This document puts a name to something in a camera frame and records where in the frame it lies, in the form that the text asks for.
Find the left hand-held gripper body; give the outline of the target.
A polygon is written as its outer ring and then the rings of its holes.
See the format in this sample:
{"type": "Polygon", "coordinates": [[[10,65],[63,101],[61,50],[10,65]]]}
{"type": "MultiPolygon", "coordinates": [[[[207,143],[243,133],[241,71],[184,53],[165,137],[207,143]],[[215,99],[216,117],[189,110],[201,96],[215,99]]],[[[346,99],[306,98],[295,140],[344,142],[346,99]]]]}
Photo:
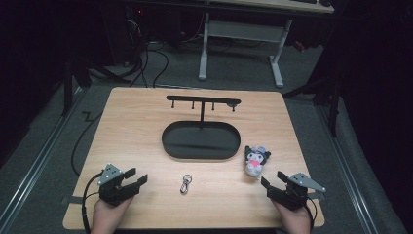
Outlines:
{"type": "Polygon", "coordinates": [[[99,186],[99,198],[114,207],[119,206],[123,201],[133,196],[133,191],[130,186],[122,186],[124,172],[108,163],[104,168],[100,180],[97,185],[99,186]]]}

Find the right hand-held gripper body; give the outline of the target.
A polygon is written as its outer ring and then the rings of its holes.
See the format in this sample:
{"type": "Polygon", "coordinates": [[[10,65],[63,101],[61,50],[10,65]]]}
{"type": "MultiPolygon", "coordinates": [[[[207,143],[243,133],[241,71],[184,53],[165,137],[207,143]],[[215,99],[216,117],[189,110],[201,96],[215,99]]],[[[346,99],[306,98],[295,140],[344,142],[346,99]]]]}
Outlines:
{"type": "Polygon", "coordinates": [[[288,175],[285,190],[273,187],[274,195],[267,195],[267,197],[289,210],[298,210],[305,207],[309,199],[324,198],[324,193],[326,192],[324,186],[321,186],[303,173],[288,175]]]}

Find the black hook stand with tray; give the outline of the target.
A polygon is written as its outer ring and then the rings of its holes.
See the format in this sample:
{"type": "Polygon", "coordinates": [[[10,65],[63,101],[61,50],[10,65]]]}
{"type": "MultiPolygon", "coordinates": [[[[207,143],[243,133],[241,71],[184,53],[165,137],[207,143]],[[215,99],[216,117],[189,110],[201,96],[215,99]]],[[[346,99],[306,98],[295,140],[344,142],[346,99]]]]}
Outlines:
{"type": "Polygon", "coordinates": [[[171,101],[171,107],[177,101],[188,101],[195,106],[201,104],[199,121],[176,121],[169,124],[163,131],[162,144],[167,154],[180,160],[226,160],[233,157],[241,145],[241,135],[231,124],[217,121],[206,121],[206,104],[211,104],[211,110],[217,103],[223,103],[235,108],[242,102],[237,98],[224,97],[190,97],[166,96],[171,101]]]}

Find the person's right hand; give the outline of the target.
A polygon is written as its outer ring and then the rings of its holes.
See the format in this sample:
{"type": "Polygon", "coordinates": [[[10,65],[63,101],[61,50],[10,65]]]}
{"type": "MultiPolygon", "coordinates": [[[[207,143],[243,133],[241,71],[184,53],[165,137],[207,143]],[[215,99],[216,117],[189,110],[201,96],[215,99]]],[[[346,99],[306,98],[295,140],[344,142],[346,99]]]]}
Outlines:
{"type": "Polygon", "coordinates": [[[273,204],[280,213],[282,224],[289,234],[311,234],[311,219],[304,208],[291,211],[277,202],[273,204]]]}

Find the person's left hand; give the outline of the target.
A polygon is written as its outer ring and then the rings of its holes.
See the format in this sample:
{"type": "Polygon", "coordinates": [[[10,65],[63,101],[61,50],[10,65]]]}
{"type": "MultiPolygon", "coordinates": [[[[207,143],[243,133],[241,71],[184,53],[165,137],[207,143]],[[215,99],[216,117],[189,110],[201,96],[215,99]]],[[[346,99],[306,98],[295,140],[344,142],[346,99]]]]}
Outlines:
{"type": "Polygon", "coordinates": [[[94,205],[93,227],[91,234],[114,234],[133,198],[114,207],[99,199],[94,205]]]}

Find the black metal stand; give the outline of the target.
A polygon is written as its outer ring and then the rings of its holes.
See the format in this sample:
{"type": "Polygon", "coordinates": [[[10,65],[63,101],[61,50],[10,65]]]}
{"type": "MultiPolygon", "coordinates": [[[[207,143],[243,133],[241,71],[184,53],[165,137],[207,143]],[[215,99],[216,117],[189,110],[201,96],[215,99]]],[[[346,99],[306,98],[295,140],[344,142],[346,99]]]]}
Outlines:
{"type": "Polygon", "coordinates": [[[309,81],[306,85],[301,86],[295,90],[287,92],[282,96],[284,98],[293,98],[299,94],[314,94],[314,105],[329,105],[329,112],[327,114],[327,126],[330,133],[337,137],[336,121],[339,114],[338,105],[340,97],[340,89],[342,79],[335,78],[321,78],[315,81],[309,81]]]}
{"type": "Polygon", "coordinates": [[[82,57],[70,56],[64,64],[64,68],[63,116],[68,114],[73,105],[73,80],[76,80],[77,84],[81,88],[88,89],[91,86],[92,79],[89,75],[90,68],[96,70],[98,73],[106,76],[110,80],[120,83],[127,83],[127,80],[123,79],[121,76],[116,75],[115,73],[109,71],[107,68],[82,57]]]}

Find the metal floor rail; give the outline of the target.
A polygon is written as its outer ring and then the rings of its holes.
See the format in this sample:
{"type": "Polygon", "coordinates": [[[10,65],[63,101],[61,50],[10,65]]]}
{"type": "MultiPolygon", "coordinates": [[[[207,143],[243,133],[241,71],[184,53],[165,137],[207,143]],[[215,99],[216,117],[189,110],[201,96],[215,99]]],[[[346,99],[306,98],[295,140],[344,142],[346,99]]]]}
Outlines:
{"type": "Polygon", "coordinates": [[[29,125],[11,158],[0,169],[0,233],[6,233],[40,174],[46,167],[73,109],[87,93],[76,88],[73,103],[63,112],[63,89],[58,89],[41,113],[29,125]]]}
{"type": "Polygon", "coordinates": [[[324,108],[316,106],[315,110],[321,120],[321,124],[324,130],[326,131],[329,141],[333,147],[333,151],[339,166],[339,172],[346,186],[353,207],[357,213],[357,217],[362,226],[364,234],[379,234],[377,226],[367,207],[366,201],[360,192],[355,177],[345,158],[344,151],[342,150],[338,139],[331,133],[329,129],[328,118],[324,108]]]}

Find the white metal frame desk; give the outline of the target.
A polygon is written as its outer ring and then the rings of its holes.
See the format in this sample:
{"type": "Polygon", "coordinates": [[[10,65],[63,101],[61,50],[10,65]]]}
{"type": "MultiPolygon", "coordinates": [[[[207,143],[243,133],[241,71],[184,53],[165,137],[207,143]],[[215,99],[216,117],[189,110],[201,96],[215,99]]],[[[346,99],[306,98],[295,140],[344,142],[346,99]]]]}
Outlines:
{"type": "MultiPolygon", "coordinates": [[[[227,6],[260,8],[263,10],[277,10],[282,13],[304,13],[322,16],[332,14],[334,8],[324,7],[319,0],[206,0],[209,7],[223,4],[227,6]]],[[[240,39],[247,41],[275,43],[275,53],[269,56],[269,62],[273,72],[275,84],[283,87],[282,75],[279,67],[279,59],[282,54],[289,29],[292,25],[292,17],[288,17],[282,25],[270,25],[267,23],[240,22],[235,19],[210,19],[209,13],[205,13],[203,49],[200,58],[199,79],[207,78],[208,39],[220,37],[240,39]]]]}

